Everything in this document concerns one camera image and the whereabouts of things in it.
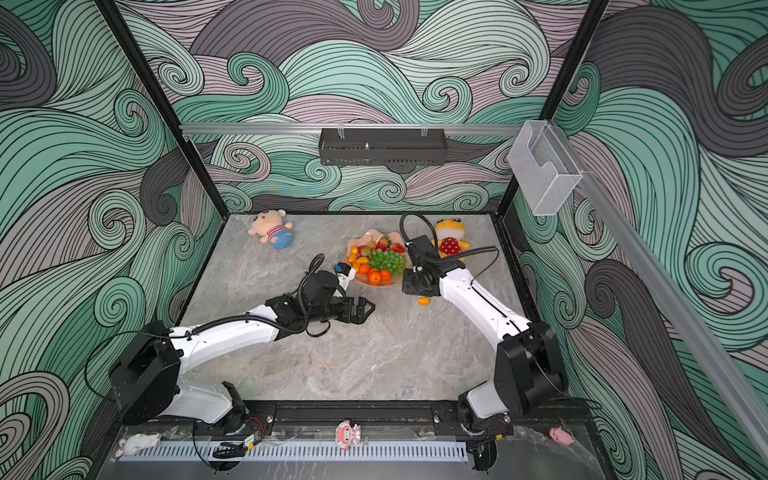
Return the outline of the clear plastic wall bin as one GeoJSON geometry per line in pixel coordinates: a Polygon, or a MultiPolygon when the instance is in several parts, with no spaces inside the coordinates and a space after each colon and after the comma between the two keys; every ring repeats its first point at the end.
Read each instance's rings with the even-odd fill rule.
{"type": "Polygon", "coordinates": [[[565,132],[546,120],[526,121],[508,163],[534,216],[554,216],[583,178],[565,132]]]}

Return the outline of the pink pig toy small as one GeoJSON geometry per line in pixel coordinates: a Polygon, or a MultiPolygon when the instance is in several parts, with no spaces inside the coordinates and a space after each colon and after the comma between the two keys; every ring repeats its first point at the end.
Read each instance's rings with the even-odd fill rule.
{"type": "Polygon", "coordinates": [[[548,432],[548,435],[551,440],[559,445],[571,446],[574,444],[573,436],[561,427],[551,428],[548,432]]]}

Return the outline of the white mouse toy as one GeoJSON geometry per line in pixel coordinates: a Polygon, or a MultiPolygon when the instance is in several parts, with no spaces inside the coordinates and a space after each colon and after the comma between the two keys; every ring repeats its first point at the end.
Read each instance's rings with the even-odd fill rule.
{"type": "Polygon", "coordinates": [[[158,446],[160,442],[161,435],[159,433],[133,434],[118,441],[118,449],[115,452],[115,457],[135,456],[145,449],[158,446]]]}

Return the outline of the yellow chick plush toy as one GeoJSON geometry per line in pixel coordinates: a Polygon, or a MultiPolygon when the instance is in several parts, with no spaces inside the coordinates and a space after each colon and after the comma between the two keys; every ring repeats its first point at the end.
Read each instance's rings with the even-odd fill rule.
{"type": "Polygon", "coordinates": [[[435,225],[439,256],[444,258],[467,251],[470,244],[464,240],[466,232],[460,219],[439,220],[435,225]]]}

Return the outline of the green grape bunch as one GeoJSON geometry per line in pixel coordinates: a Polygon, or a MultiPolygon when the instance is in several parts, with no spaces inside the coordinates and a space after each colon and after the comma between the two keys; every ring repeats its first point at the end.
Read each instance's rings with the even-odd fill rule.
{"type": "Polygon", "coordinates": [[[402,253],[396,253],[392,250],[373,250],[369,258],[372,268],[379,271],[390,271],[392,276],[398,276],[405,269],[405,257],[402,253]]]}

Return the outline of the pink pig plush toy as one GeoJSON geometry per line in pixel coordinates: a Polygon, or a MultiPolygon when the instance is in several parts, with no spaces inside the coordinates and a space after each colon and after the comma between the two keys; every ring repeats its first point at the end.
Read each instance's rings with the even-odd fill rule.
{"type": "Polygon", "coordinates": [[[275,250],[283,250],[293,243],[293,224],[285,222],[286,215],[282,209],[262,211],[252,220],[248,234],[275,250]]]}

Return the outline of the pink octopus figurine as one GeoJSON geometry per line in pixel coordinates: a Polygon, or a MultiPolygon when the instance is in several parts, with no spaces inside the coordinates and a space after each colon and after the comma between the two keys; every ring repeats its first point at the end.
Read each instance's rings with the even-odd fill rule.
{"type": "Polygon", "coordinates": [[[335,441],[339,448],[344,451],[359,445],[362,442],[361,426],[350,420],[342,421],[336,427],[335,441]]]}

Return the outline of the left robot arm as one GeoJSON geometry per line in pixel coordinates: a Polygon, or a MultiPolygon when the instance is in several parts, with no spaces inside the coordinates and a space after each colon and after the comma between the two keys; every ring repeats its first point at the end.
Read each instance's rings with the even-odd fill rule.
{"type": "Polygon", "coordinates": [[[308,273],[294,293],[241,314],[173,329],[159,323],[143,327],[109,371],[119,419],[137,426],[179,417],[201,422],[216,434],[241,431],[249,411],[236,387],[227,381],[192,381],[187,373],[245,347],[303,334],[313,322],[365,323],[375,305],[347,295],[352,277],[346,270],[308,273]]]}

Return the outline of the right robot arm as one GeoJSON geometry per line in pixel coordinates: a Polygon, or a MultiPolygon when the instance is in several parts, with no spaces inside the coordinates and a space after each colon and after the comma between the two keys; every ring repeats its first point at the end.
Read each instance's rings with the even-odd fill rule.
{"type": "Polygon", "coordinates": [[[493,379],[459,397],[458,418],[466,431],[479,434],[498,415],[526,415],[564,392],[564,360],[551,327],[507,307],[458,256],[440,256],[426,236],[407,240],[405,248],[412,267],[404,272],[403,292],[447,300],[495,348],[493,379]]]}

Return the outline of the pink scalloped fruit bowl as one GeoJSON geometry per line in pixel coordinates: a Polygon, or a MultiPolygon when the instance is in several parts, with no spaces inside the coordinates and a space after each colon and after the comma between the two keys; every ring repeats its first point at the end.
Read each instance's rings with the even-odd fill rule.
{"type": "Polygon", "coordinates": [[[405,241],[398,232],[382,233],[371,229],[347,242],[345,262],[351,266],[354,280],[371,287],[400,284],[412,267],[405,241]]]}

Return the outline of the black wall tray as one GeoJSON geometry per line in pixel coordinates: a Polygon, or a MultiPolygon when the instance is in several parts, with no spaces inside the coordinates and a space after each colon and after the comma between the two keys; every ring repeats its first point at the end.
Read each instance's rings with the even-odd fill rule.
{"type": "Polygon", "coordinates": [[[441,129],[337,127],[322,130],[318,149],[325,165],[405,168],[443,164],[448,144],[441,129]]]}

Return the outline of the aluminium rail back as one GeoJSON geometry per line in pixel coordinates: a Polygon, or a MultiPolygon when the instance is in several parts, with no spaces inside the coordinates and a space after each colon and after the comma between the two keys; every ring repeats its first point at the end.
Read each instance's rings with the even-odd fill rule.
{"type": "Polygon", "coordinates": [[[522,124],[402,124],[402,123],[245,123],[245,122],[197,122],[182,123],[179,126],[186,136],[194,135],[320,135],[323,129],[339,132],[348,129],[373,130],[443,130],[447,136],[509,137],[517,135],[522,124]]]}

